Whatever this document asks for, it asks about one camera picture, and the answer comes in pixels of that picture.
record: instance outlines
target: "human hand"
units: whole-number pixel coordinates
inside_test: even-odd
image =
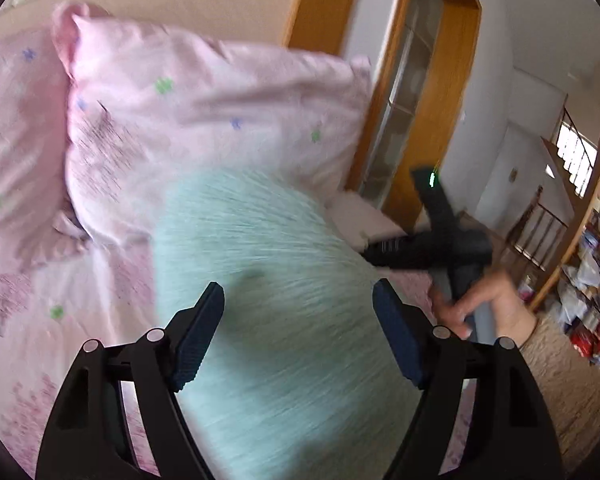
[[[471,329],[464,322],[484,302],[489,302],[496,336],[507,336],[521,347],[536,327],[536,316],[520,300],[509,275],[503,270],[487,274],[472,286],[456,304],[450,304],[434,286],[429,289],[433,314],[439,323],[466,339]]]

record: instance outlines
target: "silver screw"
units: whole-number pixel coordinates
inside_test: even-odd
[[[93,352],[97,347],[98,347],[99,343],[97,341],[97,339],[89,339],[84,345],[82,345],[82,349],[85,352]]]
[[[516,344],[510,337],[501,337],[498,341],[500,346],[502,346],[505,350],[513,350],[516,347]]]
[[[433,327],[433,335],[438,339],[449,339],[451,337],[451,330],[446,326],[437,325]]]
[[[164,337],[164,330],[161,328],[154,328],[153,330],[149,330],[146,334],[146,338],[155,343],[156,341],[160,341]]]

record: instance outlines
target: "pink pillowcase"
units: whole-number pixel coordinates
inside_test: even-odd
[[[125,244],[151,234],[169,183],[200,167],[259,168],[328,200],[346,177],[368,104],[368,61],[212,41],[57,10],[74,86],[66,180],[84,229]]]
[[[60,233],[68,78],[46,28],[0,41],[0,272],[74,254]]]

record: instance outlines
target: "mint green pillow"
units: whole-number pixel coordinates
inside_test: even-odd
[[[207,171],[169,193],[154,241],[160,323],[209,282],[226,307],[178,394],[224,480],[380,480],[419,391],[373,311],[378,275],[279,179]]]

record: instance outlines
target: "blue gripper pad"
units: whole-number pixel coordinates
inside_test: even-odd
[[[405,317],[400,313],[402,309],[417,309],[417,307],[403,304],[388,280],[380,280],[374,285],[373,304],[400,371],[415,386],[421,387],[424,382],[424,371],[422,350],[413,332],[416,327],[409,327]]]
[[[192,381],[198,373],[224,313],[222,287],[217,283],[211,283],[194,309],[195,317],[174,352],[176,365],[170,377],[174,392],[183,389],[184,385]]]

